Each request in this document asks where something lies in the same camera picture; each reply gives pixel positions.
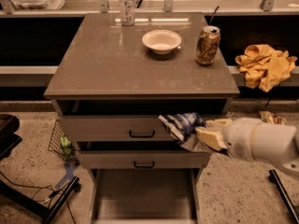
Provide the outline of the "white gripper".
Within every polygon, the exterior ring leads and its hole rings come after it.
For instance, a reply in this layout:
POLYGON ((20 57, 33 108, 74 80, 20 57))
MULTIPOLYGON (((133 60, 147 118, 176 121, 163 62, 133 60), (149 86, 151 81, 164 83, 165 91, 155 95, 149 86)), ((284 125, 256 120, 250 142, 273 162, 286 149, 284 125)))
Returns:
POLYGON ((206 122, 206 127, 197 127, 195 130, 198 139, 208 147, 217 151, 227 148, 231 158, 255 161, 251 151, 251 136, 260 123, 259 119, 250 118, 233 121, 213 119, 206 122))

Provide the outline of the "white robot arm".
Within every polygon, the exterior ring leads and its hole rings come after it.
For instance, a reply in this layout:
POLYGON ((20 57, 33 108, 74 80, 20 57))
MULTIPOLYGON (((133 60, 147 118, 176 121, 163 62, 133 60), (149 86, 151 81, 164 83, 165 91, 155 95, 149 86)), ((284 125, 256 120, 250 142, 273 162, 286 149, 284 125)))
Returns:
POLYGON ((266 123, 261 119, 214 119, 196 127, 201 143, 225 151, 242 161, 269 163, 281 172, 299 178, 299 144, 296 126, 266 123))

